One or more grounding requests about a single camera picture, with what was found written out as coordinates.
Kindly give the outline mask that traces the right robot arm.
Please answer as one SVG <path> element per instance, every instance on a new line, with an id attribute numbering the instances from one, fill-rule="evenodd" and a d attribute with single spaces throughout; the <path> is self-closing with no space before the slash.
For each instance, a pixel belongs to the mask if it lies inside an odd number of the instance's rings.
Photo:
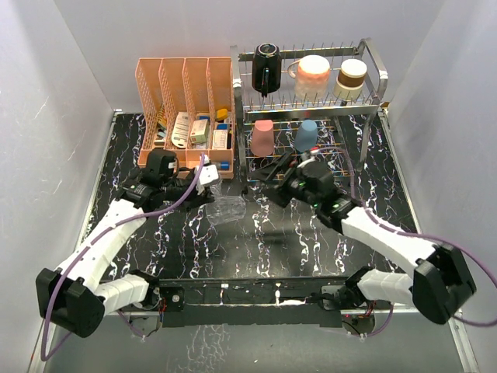
<path id="1" fill-rule="evenodd" d="M 415 307 L 431 322 L 446 323 L 477 291 L 461 250 L 407 233 L 370 213 L 336 186 L 332 171 L 316 153 L 305 152 L 300 158 L 286 153 L 252 172 L 252 178 L 264 184 L 262 192 L 274 204 L 309 204 L 324 226 L 369 246 L 401 270 L 362 267 L 339 290 L 321 290 L 315 301 L 324 309 L 400 303 Z"/>

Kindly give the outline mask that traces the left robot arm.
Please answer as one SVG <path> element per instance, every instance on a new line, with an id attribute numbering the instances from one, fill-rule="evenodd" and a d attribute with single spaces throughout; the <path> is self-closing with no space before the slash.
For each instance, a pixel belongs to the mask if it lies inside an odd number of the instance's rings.
<path id="1" fill-rule="evenodd" d="M 37 275 L 40 315 L 81 338 L 93 334 L 105 315 L 138 304 L 155 308 L 161 292 L 148 275 L 130 274 L 110 284 L 101 279 L 128 239 L 149 219 L 178 207 L 197 207 L 213 201 L 210 186 L 219 179 L 207 155 L 181 180 L 176 154 L 154 149 L 146 165 L 122 182 L 107 212 L 84 242 L 56 269 Z"/>

